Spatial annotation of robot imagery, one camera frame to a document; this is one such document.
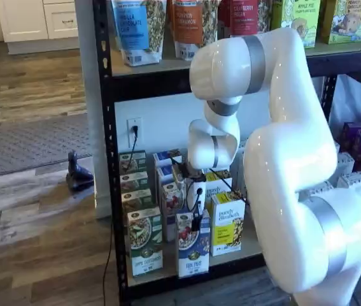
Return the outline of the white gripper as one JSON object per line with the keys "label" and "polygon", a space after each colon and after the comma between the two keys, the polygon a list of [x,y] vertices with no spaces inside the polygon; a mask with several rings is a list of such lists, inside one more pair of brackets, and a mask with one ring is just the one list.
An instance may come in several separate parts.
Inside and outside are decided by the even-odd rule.
{"label": "white gripper", "polygon": [[192,231],[199,231],[206,197],[206,182],[188,180],[186,187],[186,206],[192,212]]}

